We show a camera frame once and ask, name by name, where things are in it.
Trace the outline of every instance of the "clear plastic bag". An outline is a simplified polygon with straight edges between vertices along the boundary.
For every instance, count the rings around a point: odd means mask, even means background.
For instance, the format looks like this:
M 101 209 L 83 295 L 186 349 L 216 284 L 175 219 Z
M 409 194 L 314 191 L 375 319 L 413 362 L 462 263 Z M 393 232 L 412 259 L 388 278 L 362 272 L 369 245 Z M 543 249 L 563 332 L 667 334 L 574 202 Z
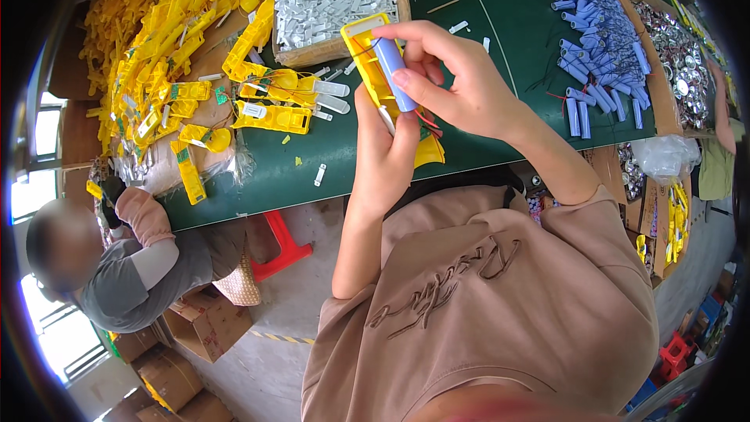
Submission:
M 670 134 L 633 141 L 630 146 L 643 173 L 662 186 L 684 180 L 700 163 L 694 138 Z

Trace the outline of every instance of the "worker in gray shirt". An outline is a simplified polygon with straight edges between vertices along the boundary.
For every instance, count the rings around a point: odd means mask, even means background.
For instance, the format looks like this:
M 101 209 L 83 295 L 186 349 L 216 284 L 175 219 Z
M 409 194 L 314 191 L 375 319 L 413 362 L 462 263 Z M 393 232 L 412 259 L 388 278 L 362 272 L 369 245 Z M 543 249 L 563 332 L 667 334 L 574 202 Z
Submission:
M 164 208 L 145 190 L 125 188 L 117 177 L 102 187 L 115 206 L 103 202 L 115 239 L 108 248 L 96 216 L 65 198 L 45 204 L 26 237 L 45 296 L 75 303 L 102 329 L 141 330 L 185 292 L 228 276 L 239 264 L 245 219 L 173 233 Z M 135 238 L 126 238 L 130 231 Z

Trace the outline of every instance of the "person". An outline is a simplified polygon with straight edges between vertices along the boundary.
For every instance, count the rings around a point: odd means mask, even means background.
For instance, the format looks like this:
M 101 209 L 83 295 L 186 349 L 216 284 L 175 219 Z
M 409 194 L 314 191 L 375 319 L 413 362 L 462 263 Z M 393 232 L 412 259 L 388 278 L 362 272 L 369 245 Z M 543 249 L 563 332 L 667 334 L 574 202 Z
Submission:
M 617 203 L 481 44 L 428 21 L 372 33 L 407 42 L 400 89 L 444 123 L 511 145 L 562 206 L 539 226 L 520 192 L 487 182 L 383 220 L 408 192 L 419 126 L 403 113 L 391 137 L 360 86 L 354 186 L 302 419 L 610 420 L 659 348 L 650 280 Z
M 104 330 L 132 333 L 239 264 L 244 219 L 172 232 L 164 208 L 145 190 L 114 176 L 102 187 L 114 239 L 106 249 L 96 216 L 70 199 L 44 204 L 29 221 L 26 254 L 48 299 L 78 305 Z
M 707 65 L 716 82 L 714 100 L 714 126 L 716 138 L 701 138 L 701 162 L 693 168 L 691 175 L 693 194 L 702 201 L 718 201 L 732 194 L 734 179 L 734 156 L 736 142 L 745 135 L 745 126 L 739 120 L 729 117 L 727 105 L 726 75 L 717 63 L 707 60 Z

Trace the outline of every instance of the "green table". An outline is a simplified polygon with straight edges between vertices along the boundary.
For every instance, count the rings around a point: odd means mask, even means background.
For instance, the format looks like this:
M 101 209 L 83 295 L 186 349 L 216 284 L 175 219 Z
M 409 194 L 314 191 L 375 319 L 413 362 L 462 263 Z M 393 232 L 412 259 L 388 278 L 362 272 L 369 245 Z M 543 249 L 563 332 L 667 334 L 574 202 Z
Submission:
M 460 0 L 438 12 L 426 14 L 427 10 L 449 1 L 411 0 L 412 18 L 429 18 L 446 29 L 466 20 L 471 32 L 464 29 L 457 33 L 459 36 L 479 42 L 485 36 L 490 37 L 490 55 L 505 81 L 509 85 L 514 84 L 518 96 L 577 150 L 654 136 L 652 111 L 643 112 L 645 129 L 635 130 L 629 105 L 629 117 L 623 123 L 616 122 L 613 115 L 593 108 L 589 111 L 592 138 L 585 141 L 568 136 L 568 121 L 562 113 L 562 101 L 546 92 L 562 95 L 568 86 L 581 87 L 580 83 L 555 66 L 559 56 L 559 39 L 573 41 L 579 36 L 567 22 L 560 19 L 559 13 L 552 11 L 549 7 L 551 0 Z M 335 64 L 345 66 L 347 62 Z M 530 88 L 534 82 L 543 79 L 545 73 L 547 79 L 544 84 Z M 348 76 L 339 76 L 336 81 L 348 84 L 352 89 L 348 98 L 352 105 L 349 114 L 333 113 L 334 118 L 330 122 L 313 118 L 310 132 L 305 136 L 291 135 L 291 141 L 286 145 L 281 144 L 286 133 L 241 129 L 245 145 L 256 163 L 252 176 L 242 186 L 233 185 L 230 173 L 213 177 L 205 184 L 208 198 L 195 206 L 188 203 L 182 189 L 162 196 L 160 200 L 169 214 L 173 229 L 189 229 L 246 214 L 348 194 L 354 180 L 356 154 L 357 121 L 352 97 L 361 78 L 357 72 L 353 72 Z M 445 164 L 421 166 L 415 170 L 415 180 L 522 159 L 504 142 L 472 136 L 445 123 L 439 122 L 439 125 L 444 131 L 441 143 L 445 147 Z M 302 158 L 301 166 L 295 166 L 296 156 Z M 327 164 L 328 168 L 323 183 L 315 187 L 313 180 L 321 163 Z

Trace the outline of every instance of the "wooden stick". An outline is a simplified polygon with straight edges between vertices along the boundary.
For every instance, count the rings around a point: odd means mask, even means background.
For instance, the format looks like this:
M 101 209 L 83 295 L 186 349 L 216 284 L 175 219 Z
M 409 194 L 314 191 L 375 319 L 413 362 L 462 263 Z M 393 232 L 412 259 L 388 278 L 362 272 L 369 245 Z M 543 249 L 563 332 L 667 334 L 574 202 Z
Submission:
M 436 12 L 437 10 L 440 10 L 440 9 L 441 9 L 441 8 L 443 8 L 443 7 L 447 7 L 448 5 L 452 5 L 452 4 L 455 4 L 456 2 L 458 2 L 458 0 L 451 0 L 451 1 L 450 1 L 450 2 L 448 2 L 447 4 L 443 4 L 443 5 L 438 5 L 438 6 L 436 6 L 436 7 L 434 8 L 434 9 L 431 9 L 431 10 L 427 10 L 427 13 L 432 13 L 432 12 Z

